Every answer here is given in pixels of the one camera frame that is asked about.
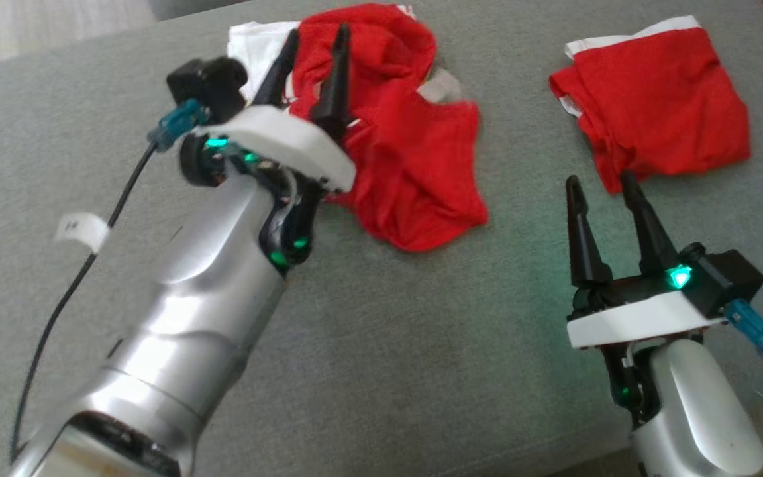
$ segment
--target white stripe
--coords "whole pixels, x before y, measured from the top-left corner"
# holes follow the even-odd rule
[[[452,73],[442,68],[433,68],[426,82],[417,88],[417,93],[429,103],[439,105],[464,99],[461,83]]]
[[[397,9],[399,9],[400,12],[405,13],[412,19],[417,19],[417,15],[414,14],[414,7],[410,5],[397,5]]]
[[[569,112],[576,118],[582,117],[582,109],[579,108],[579,105],[576,105],[576,101],[573,101],[569,94],[559,97],[558,101],[561,103],[561,106],[564,106],[564,111]]]
[[[603,46],[616,45],[617,43],[627,42],[628,40],[636,40],[638,38],[644,38],[645,36],[658,35],[665,31],[673,30],[688,30],[691,28],[700,28],[699,22],[693,17],[693,15],[685,15],[684,17],[674,17],[660,21],[655,25],[644,28],[634,35],[612,35],[612,36],[597,36],[594,38],[585,38],[583,40],[575,40],[575,42],[569,42],[564,46],[564,54],[570,57],[572,60],[575,54],[590,50],[594,48],[603,48]]]

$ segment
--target crumpled red cloth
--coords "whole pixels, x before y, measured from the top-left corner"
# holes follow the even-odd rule
[[[486,223],[473,178],[478,107],[435,105],[417,93],[432,67],[435,39],[396,6],[364,4],[300,23],[291,114],[308,118],[342,23],[351,33],[349,111],[360,121],[345,140],[355,184],[334,201],[357,214],[371,235],[411,252]]]
[[[699,25],[576,52],[549,84],[581,109],[609,193],[620,192],[624,169],[644,179],[750,157],[746,105]]]

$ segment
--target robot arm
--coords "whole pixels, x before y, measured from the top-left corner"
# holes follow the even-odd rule
[[[578,287],[567,318],[570,343],[605,357],[612,399],[632,414],[630,441],[642,475],[758,474],[760,439],[701,333],[723,321],[727,304],[750,301],[763,275],[735,250],[706,256],[693,244],[676,254],[632,173],[621,181],[641,274],[614,279],[587,222],[581,185],[567,179],[570,271]]]
[[[346,127],[340,99],[348,29],[338,37],[341,61],[312,122],[278,109],[296,33],[270,70],[271,81],[245,109],[233,81],[242,67],[224,58],[194,61],[170,75],[180,107],[200,103],[221,123],[185,139],[182,170],[195,184],[219,186],[158,262],[145,321],[46,418],[13,476],[193,474],[200,435],[241,377],[285,275],[310,253],[320,199],[352,187],[354,164],[338,144]]]

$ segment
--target silver arm segment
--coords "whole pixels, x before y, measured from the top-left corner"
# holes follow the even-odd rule
[[[763,447],[711,353],[691,339],[659,346],[648,372],[660,410],[630,436],[647,475],[758,474]]]
[[[193,474],[199,437],[284,291],[258,246],[273,201],[251,176],[215,190],[158,263],[145,322],[44,420],[11,475],[102,475],[97,459]]]

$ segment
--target gray fabric surface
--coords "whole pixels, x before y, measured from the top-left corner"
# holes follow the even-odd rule
[[[28,360],[87,251],[52,244],[58,217],[106,217],[144,135],[171,106],[164,75],[221,54],[230,25],[348,2],[267,0],[0,64],[0,474]],[[693,13],[750,108],[753,159],[647,196],[676,244],[738,248],[763,271],[763,6],[752,0],[415,1],[443,64],[482,108],[476,179],[490,224],[403,254],[327,206],[239,386],[199,447],[199,475],[538,475],[624,446],[627,416],[602,359],[570,349],[564,178],[581,176],[603,256],[636,270],[620,197],[548,90],[562,46]],[[208,190],[174,155],[146,167],[117,229],[61,317],[25,428],[91,374],[138,323],[149,266]],[[763,290],[756,299],[763,311]],[[732,329],[708,336],[747,407],[763,362]]]
[[[243,0],[149,0],[152,13],[159,21],[178,18],[205,10],[217,9]]]

